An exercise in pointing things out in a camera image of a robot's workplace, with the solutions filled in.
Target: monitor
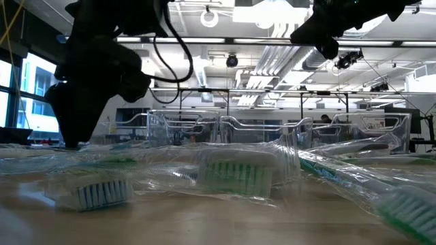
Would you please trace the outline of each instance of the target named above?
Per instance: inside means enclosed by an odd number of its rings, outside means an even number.
[[[421,133],[421,115],[418,109],[385,107],[384,112],[411,114],[410,133],[415,133],[415,134]],[[385,124],[387,127],[394,126],[395,123],[396,123],[396,119],[385,119]]]

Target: table surface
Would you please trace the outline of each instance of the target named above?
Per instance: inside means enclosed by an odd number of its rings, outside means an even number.
[[[312,179],[302,181],[302,194],[285,212],[188,195],[66,212],[32,185],[0,188],[0,244],[413,244]]]

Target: yellow cable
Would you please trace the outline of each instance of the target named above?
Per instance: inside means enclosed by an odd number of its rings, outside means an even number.
[[[3,36],[2,36],[1,39],[0,39],[0,46],[1,46],[1,44],[3,43],[3,41],[5,40],[6,36],[9,35],[9,31],[11,30],[12,26],[14,25],[15,20],[16,20],[16,18],[18,17],[18,14],[20,13],[20,11],[21,11],[21,9],[22,9],[22,6],[24,5],[25,1],[26,1],[26,0],[21,0],[20,6],[18,7],[18,9],[17,9],[17,11],[16,11],[14,17],[12,18],[11,24],[8,26],[8,25],[6,24],[6,22],[5,22],[6,31],[5,31],[5,34],[3,34]],[[6,12],[6,9],[5,9],[5,8],[6,8],[6,7],[5,7],[5,0],[3,0],[3,9],[5,10],[4,12]]]
[[[5,21],[5,28],[7,28],[7,18],[6,18],[6,4],[5,4],[5,0],[3,0],[3,19],[4,19],[4,21]],[[9,38],[9,33],[8,33],[8,30],[6,30],[6,32],[5,32],[5,37],[6,37],[6,40],[7,40],[7,47],[9,48],[9,54],[10,54],[10,58],[11,58],[11,65],[12,65],[12,71],[13,71],[13,74],[14,74],[14,81],[15,81],[15,87],[16,87],[16,93],[17,93],[17,96],[18,96],[18,98],[20,99],[20,104],[21,104],[21,109],[22,109],[22,111],[24,112],[24,115],[25,115],[25,120],[26,120],[26,123],[27,123],[27,126],[28,126],[28,128],[30,129],[30,124],[29,124],[29,120],[27,120],[27,115],[26,115],[26,110],[25,110],[25,108],[24,108],[24,103],[22,102],[22,97],[21,97],[21,94],[20,94],[20,87],[19,87],[19,84],[18,84],[18,75],[16,74],[16,69],[15,69],[15,65],[14,65],[14,56],[12,55],[12,47],[11,47],[11,41],[10,41],[10,38]]]

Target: security camera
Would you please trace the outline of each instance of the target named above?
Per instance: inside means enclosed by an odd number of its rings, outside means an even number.
[[[235,54],[229,54],[229,57],[227,58],[227,61],[225,62],[227,67],[235,67],[238,65],[238,58],[236,58]]]

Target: person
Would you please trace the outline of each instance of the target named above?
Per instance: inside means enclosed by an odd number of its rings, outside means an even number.
[[[330,124],[330,123],[332,123],[332,119],[330,119],[327,115],[322,115],[321,116],[321,120],[322,120],[322,123],[328,123],[328,124]]]

